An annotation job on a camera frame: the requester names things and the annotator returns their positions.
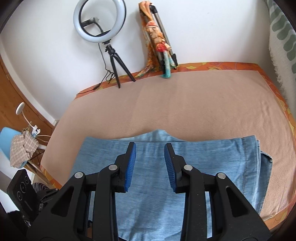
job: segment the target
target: metal screw head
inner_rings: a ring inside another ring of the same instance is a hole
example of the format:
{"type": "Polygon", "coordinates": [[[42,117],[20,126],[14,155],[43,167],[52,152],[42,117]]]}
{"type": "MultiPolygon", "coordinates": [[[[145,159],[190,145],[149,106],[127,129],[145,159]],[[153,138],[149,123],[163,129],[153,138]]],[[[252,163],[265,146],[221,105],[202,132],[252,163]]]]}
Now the metal screw head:
{"type": "Polygon", "coordinates": [[[109,166],[109,170],[110,171],[115,171],[116,169],[117,169],[117,166],[114,165],[114,164],[112,164],[112,165],[109,166]]]}
{"type": "Polygon", "coordinates": [[[226,178],[226,175],[223,172],[219,172],[218,173],[218,178],[225,179],[226,178]]]}
{"type": "Polygon", "coordinates": [[[193,169],[193,167],[192,167],[191,165],[185,165],[185,166],[184,166],[184,169],[185,169],[186,171],[191,171],[191,170],[193,169]]]}
{"type": "Polygon", "coordinates": [[[74,177],[76,177],[76,178],[82,178],[83,177],[83,173],[82,172],[77,172],[77,173],[75,173],[74,177]]]}

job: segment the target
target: ring light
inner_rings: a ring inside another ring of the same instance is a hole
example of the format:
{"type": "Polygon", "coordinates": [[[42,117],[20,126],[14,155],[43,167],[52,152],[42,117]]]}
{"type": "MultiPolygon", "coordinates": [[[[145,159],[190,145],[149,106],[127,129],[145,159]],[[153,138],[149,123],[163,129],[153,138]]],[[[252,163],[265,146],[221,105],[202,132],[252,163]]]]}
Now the ring light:
{"type": "Polygon", "coordinates": [[[113,28],[109,31],[103,32],[97,36],[91,35],[88,32],[85,31],[85,29],[81,26],[81,12],[84,7],[84,5],[88,2],[88,0],[80,0],[78,4],[76,5],[76,8],[74,10],[73,15],[73,21],[76,31],[79,33],[79,35],[93,43],[104,43],[111,38],[113,38],[118,32],[121,30],[124,21],[126,19],[126,5],[123,0],[113,0],[116,7],[116,20],[113,28]]]}
{"type": "MultiPolygon", "coordinates": [[[[116,20],[115,20],[115,24],[114,24],[113,28],[111,30],[108,30],[105,32],[103,31],[101,26],[97,23],[96,18],[90,18],[89,20],[81,22],[81,12],[82,12],[84,5],[87,2],[88,2],[88,0],[80,0],[74,10],[73,22],[74,22],[74,26],[75,26],[76,31],[79,33],[79,35],[83,39],[85,39],[89,42],[98,43],[99,49],[100,49],[100,52],[102,54],[102,58],[103,58],[103,61],[105,64],[105,69],[107,70],[107,74],[105,75],[105,77],[107,78],[108,76],[111,76],[108,81],[111,81],[111,79],[115,76],[118,88],[120,88],[120,81],[119,81],[119,77],[118,77],[115,62],[114,62],[114,60],[116,60],[119,63],[119,65],[124,69],[124,71],[127,73],[127,75],[130,77],[130,79],[133,82],[135,82],[136,81],[135,78],[132,76],[132,74],[130,73],[128,68],[125,66],[125,64],[123,63],[123,61],[119,57],[119,55],[116,53],[115,49],[112,48],[112,46],[110,44],[111,38],[113,38],[116,34],[118,34],[118,32],[121,30],[121,28],[124,24],[124,21],[126,19],[126,5],[124,3],[124,0],[113,0],[113,2],[115,3],[116,11],[117,11],[116,20]],[[96,36],[91,35],[90,33],[88,33],[84,29],[84,27],[91,25],[91,24],[97,25],[97,27],[100,29],[101,33],[99,35],[96,35],[96,36]],[[112,68],[113,68],[113,72],[108,70],[106,67],[106,62],[105,62],[103,53],[100,48],[100,43],[103,43],[106,46],[105,52],[108,52],[108,54],[110,55],[110,62],[111,62],[112,68]]],[[[97,88],[99,88],[101,83],[96,85],[92,90],[96,90],[97,88]]]]}

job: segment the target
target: checkered fabric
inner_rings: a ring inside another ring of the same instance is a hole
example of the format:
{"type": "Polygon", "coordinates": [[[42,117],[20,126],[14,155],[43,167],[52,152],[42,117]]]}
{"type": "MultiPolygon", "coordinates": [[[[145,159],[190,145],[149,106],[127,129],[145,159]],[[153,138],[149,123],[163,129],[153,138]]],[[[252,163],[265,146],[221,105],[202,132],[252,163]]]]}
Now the checkered fabric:
{"type": "Polygon", "coordinates": [[[24,161],[32,158],[38,145],[38,141],[28,131],[15,135],[10,146],[10,166],[20,168],[24,161]]]}

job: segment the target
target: tripod leg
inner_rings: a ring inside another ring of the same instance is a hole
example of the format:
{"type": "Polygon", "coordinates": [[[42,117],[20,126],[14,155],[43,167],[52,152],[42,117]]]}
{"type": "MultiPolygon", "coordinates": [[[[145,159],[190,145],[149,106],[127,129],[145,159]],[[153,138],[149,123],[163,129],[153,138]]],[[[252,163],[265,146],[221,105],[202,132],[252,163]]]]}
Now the tripod leg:
{"type": "Polygon", "coordinates": [[[114,75],[115,75],[115,78],[116,78],[118,88],[120,88],[120,82],[119,82],[119,78],[118,78],[118,74],[117,74],[117,70],[116,70],[113,58],[114,58],[113,56],[110,56],[110,62],[111,62],[112,68],[113,68],[113,72],[114,72],[114,75]]]}
{"type": "Polygon", "coordinates": [[[135,78],[131,75],[130,71],[128,68],[125,66],[125,64],[122,62],[121,58],[117,53],[114,53],[114,58],[117,60],[117,62],[120,64],[120,66],[124,69],[124,71],[128,74],[128,76],[131,78],[132,81],[136,81],[135,78]]]}

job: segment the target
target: wooden door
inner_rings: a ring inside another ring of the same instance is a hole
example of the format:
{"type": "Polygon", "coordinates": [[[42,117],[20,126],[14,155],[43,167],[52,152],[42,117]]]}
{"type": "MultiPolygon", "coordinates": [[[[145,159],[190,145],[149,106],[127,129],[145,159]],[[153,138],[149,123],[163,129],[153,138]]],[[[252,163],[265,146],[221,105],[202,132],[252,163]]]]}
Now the wooden door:
{"type": "MultiPolygon", "coordinates": [[[[25,103],[24,114],[31,124],[37,125],[41,129],[40,135],[51,135],[54,126],[50,124],[25,98],[9,75],[2,59],[0,58],[0,131],[3,127],[10,127],[21,131],[28,126],[22,115],[16,115],[17,106],[25,103]]],[[[40,144],[47,145],[46,142],[38,140],[40,144]]]]}

